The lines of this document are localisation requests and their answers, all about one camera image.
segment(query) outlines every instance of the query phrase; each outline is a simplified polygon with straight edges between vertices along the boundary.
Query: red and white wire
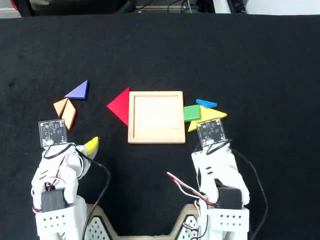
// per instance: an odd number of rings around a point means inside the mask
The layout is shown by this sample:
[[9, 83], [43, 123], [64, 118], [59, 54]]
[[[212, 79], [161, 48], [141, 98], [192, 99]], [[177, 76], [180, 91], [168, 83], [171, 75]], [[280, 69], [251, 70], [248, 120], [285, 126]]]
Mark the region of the red and white wire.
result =
[[[200, 192], [198, 192], [197, 190], [195, 190], [194, 188], [190, 187], [189, 185], [185, 184], [183, 181], [181, 181], [179, 178], [177, 178], [175, 175], [173, 175], [172, 173], [170, 172], [167, 172], [166, 173], [170, 178], [171, 180], [176, 183], [179, 187], [179, 189], [184, 193], [186, 194], [187, 196], [190, 196], [190, 197], [193, 197], [193, 198], [197, 198], [197, 199], [202, 199], [203, 201], [205, 201], [208, 205], [210, 206], [215, 206], [216, 204], [213, 203], [213, 202], [210, 202], [208, 200], [208, 198], [206, 198], [205, 196], [203, 196]], [[186, 193], [185, 191], [183, 191], [183, 189], [181, 188], [182, 187], [185, 187], [186, 189], [189, 189], [191, 192], [194, 193], [194, 195], [191, 195], [191, 194], [188, 194]]]
[[189, 224], [187, 224], [187, 223], [182, 223], [182, 225], [186, 228], [186, 229], [189, 229], [189, 230], [191, 230], [191, 231], [199, 231], [199, 228], [198, 227], [192, 227], [192, 226], [190, 226]]
[[198, 215], [201, 216], [200, 208], [199, 208], [199, 206], [198, 206], [197, 200], [194, 201], [193, 205], [194, 205], [194, 207], [197, 209]]

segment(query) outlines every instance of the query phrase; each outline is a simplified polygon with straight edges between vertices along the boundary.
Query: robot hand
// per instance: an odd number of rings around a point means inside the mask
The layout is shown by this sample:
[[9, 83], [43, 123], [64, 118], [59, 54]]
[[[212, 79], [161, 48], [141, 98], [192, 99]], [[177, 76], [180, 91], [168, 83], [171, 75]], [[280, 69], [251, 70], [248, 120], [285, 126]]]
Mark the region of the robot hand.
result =
[[210, 148], [216, 150], [210, 154], [208, 146], [192, 153], [199, 191], [167, 173], [184, 194], [198, 198], [194, 203], [198, 209], [198, 236], [190, 239], [248, 239], [249, 210], [244, 206], [250, 201], [249, 191], [229, 147], [225, 141], [212, 145]]
[[89, 170], [99, 139], [85, 145], [46, 147], [31, 182], [32, 210], [42, 240], [80, 240], [87, 218], [85, 200], [77, 195], [78, 180]]
[[31, 181], [31, 195], [33, 197], [33, 211], [42, 211], [42, 193], [55, 190], [64, 190], [63, 197], [67, 204], [76, 200], [78, 180], [89, 170], [90, 162], [81, 157], [76, 151], [93, 159], [99, 146], [98, 137], [93, 138], [85, 145], [76, 146], [66, 143], [46, 147], [42, 159]]

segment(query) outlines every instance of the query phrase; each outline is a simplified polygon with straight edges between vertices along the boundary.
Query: black cable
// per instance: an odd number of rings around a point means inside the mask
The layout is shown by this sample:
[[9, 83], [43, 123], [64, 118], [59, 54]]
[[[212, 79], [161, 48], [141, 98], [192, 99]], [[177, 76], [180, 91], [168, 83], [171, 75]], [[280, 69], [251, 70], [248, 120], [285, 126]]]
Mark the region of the black cable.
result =
[[194, 237], [190, 238], [190, 240], [193, 240], [193, 239], [201, 239], [201, 238], [204, 237], [204, 235], [206, 234], [207, 229], [208, 229], [208, 221], [209, 221], [209, 217], [208, 217], [208, 215], [206, 215], [206, 225], [205, 225], [204, 233], [202, 234], [202, 236], [194, 236]]
[[49, 148], [45, 151], [45, 153], [44, 153], [44, 155], [43, 155], [43, 158], [44, 158], [44, 159], [53, 159], [53, 158], [59, 156], [60, 154], [63, 154], [65, 151], [67, 151], [67, 150], [68, 150], [70, 147], [72, 147], [72, 146], [76, 146], [76, 145], [75, 145], [74, 143], [69, 143], [69, 145], [66, 146], [64, 149], [62, 149], [60, 152], [58, 152], [58, 153], [56, 153], [56, 154], [54, 154], [54, 155], [51, 155], [51, 156], [46, 156], [47, 153], [48, 153], [49, 150], [50, 150], [50, 147], [51, 147], [51, 146], [49, 146]]
[[210, 150], [211, 147], [213, 146], [213, 144], [211, 144], [210, 147], [208, 148], [208, 150], [206, 151], [206, 154], [210, 155], [210, 154], [214, 153], [215, 151], [223, 148], [225, 145], [231, 143], [231, 141], [232, 141], [232, 139], [225, 140], [222, 144], [220, 144], [219, 146], [217, 146], [214, 149]]
[[148, 6], [150, 3], [152, 3], [154, 0], [150, 0], [146, 5], [139, 7], [139, 8], [135, 8], [135, 10], [140, 10], [140, 9], [144, 9], [146, 6]]
[[92, 217], [92, 214], [94, 213], [94, 210], [96, 209], [97, 205], [99, 204], [100, 200], [102, 199], [102, 197], [104, 196], [105, 192], [107, 191], [108, 189], [108, 186], [109, 186], [109, 183], [110, 183], [110, 179], [111, 179], [111, 174], [109, 172], [109, 170], [104, 166], [102, 165], [101, 163], [93, 160], [93, 159], [90, 159], [89, 157], [87, 157], [86, 155], [84, 155], [82, 152], [80, 152], [77, 148], [75, 148], [75, 150], [77, 151], [77, 153], [87, 159], [90, 163], [93, 163], [101, 168], [103, 168], [107, 174], [107, 180], [106, 180], [106, 184], [104, 186], [104, 188], [102, 189], [99, 197], [97, 198], [97, 200], [95, 201], [95, 204], [93, 205], [88, 217], [86, 218], [85, 220], [85, 223], [84, 223], [84, 228], [83, 228], [83, 232], [82, 232], [82, 240], [85, 240], [85, 235], [86, 235], [86, 230], [87, 230], [87, 227], [89, 225], [89, 221], [90, 221], [90, 218]]
[[258, 176], [258, 173], [257, 173], [257, 170], [256, 170], [255, 166], [245, 156], [243, 156], [240, 152], [238, 152], [237, 150], [235, 150], [235, 149], [233, 149], [231, 147], [229, 147], [229, 148], [231, 149], [231, 151], [235, 152], [238, 156], [240, 156], [247, 164], [250, 165], [250, 167], [252, 168], [252, 170], [254, 172], [254, 175], [255, 175], [255, 177], [257, 179], [257, 182], [259, 184], [260, 190], [261, 190], [262, 195], [263, 195], [263, 200], [265, 202], [265, 210], [264, 210], [263, 217], [262, 217], [259, 225], [257, 226], [257, 228], [255, 229], [255, 231], [253, 232], [253, 234], [251, 236], [251, 240], [254, 240], [255, 237], [257, 236], [258, 232], [260, 231], [261, 227], [263, 226], [263, 224], [266, 221], [266, 217], [267, 217], [268, 209], [269, 209], [268, 199], [267, 199], [266, 193], [264, 191], [264, 188], [262, 187], [262, 184], [261, 184], [261, 181], [260, 181], [260, 178]]
[[168, 9], [167, 9], [166, 11], [169, 12], [170, 6], [171, 6], [172, 4], [175, 4], [175, 3], [180, 2], [180, 1], [181, 1], [181, 0], [175, 0], [175, 1], [171, 2], [171, 3], [168, 5]]
[[183, 0], [182, 3], [181, 3], [181, 7], [180, 7], [180, 13], [184, 13], [184, 4], [187, 0]]

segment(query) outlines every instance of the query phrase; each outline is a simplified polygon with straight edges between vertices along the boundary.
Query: black tabletop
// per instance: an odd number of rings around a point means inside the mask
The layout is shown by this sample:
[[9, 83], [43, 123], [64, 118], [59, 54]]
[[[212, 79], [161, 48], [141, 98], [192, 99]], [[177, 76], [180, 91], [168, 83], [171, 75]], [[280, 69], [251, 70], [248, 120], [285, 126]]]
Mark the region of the black tabletop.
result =
[[[193, 199], [166, 176], [196, 187], [185, 144], [128, 144], [128, 128], [106, 104], [125, 88], [183, 91], [218, 103], [232, 146], [255, 165], [269, 201], [257, 240], [319, 239], [320, 17], [131, 14], [0, 20], [0, 239], [36, 239], [31, 179], [41, 160], [38, 121], [89, 81], [70, 142], [100, 137], [96, 160], [111, 172], [100, 205], [119, 235], [168, 234]], [[265, 209], [252, 169], [251, 227]], [[105, 184], [92, 166], [78, 194], [94, 203]]]

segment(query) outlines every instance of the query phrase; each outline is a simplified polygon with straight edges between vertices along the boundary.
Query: tangram piece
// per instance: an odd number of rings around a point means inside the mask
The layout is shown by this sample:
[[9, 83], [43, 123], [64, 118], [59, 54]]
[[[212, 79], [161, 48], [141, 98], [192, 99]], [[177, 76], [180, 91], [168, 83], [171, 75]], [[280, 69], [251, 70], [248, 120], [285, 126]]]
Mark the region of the tangram piece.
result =
[[201, 111], [199, 105], [185, 106], [183, 108], [184, 121], [191, 122], [201, 118]]
[[128, 87], [107, 105], [107, 108], [127, 126], [129, 121], [129, 92], [130, 88]]
[[66, 128], [70, 131], [72, 124], [74, 123], [74, 119], [76, 116], [76, 109], [71, 103], [71, 101], [68, 99], [62, 114], [62, 119], [64, 119], [64, 124]]
[[217, 119], [217, 118], [222, 119], [227, 116], [227, 114], [222, 111], [217, 111], [211, 108], [205, 108], [204, 106], [200, 106], [200, 110], [201, 110], [201, 119], [191, 121], [188, 132], [196, 130], [197, 123], [208, 121], [211, 119]]
[[205, 108], [207, 109], [210, 109], [210, 108], [216, 108], [218, 106], [217, 103], [215, 102], [212, 102], [212, 101], [206, 101], [206, 100], [201, 100], [201, 99], [197, 99], [195, 100], [195, 102], [201, 106], [204, 106]]
[[64, 97], [69, 99], [86, 99], [87, 88], [88, 88], [88, 80], [81, 83], [79, 86], [77, 86], [75, 89], [73, 89]]
[[59, 118], [61, 117], [62, 113], [64, 112], [67, 101], [68, 101], [68, 98], [65, 98], [65, 99], [57, 101], [53, 104], [54, 109], [55, 109], [56, 113], [58, 114]]
[[129, 143], [185, 143], [182, 91], [131, 91]]

